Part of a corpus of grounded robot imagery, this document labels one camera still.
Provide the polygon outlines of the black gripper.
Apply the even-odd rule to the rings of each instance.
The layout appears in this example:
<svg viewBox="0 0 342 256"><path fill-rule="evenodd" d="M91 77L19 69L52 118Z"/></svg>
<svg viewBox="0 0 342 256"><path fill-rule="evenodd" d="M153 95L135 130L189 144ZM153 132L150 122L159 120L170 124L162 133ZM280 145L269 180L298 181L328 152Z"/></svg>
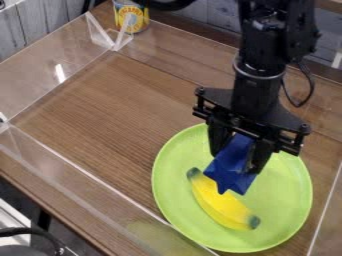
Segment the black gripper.
<svg viewBox="0 0 342 256"><path fill-rule="evenodd" d="M257 140L251 155L250 173L260 174L274 152L285 151L296 156L302 150L312 127L281 104L274 103L261 117L249 117L231 109L233 90L198 87L193 115L207 124L210 152L221 152L234 133Z"/></svg>

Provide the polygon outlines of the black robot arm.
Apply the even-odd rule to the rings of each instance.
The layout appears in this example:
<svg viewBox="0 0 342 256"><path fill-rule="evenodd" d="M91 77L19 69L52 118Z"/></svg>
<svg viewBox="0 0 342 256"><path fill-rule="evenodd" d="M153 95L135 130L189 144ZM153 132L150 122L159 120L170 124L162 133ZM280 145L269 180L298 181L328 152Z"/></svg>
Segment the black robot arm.
<svg viewBox="0 0 342 256"><path fill-rule="evenodd" d="M253 140L246 173L260 173L274 153L301 152L312 128L282 105L285 74L294 63L310 73L304 57L313 53L321 33L316 0L239 0L242 40L234 58L234 87L202 87L193 114L209 125L214 155L238 134Z"/></svg>

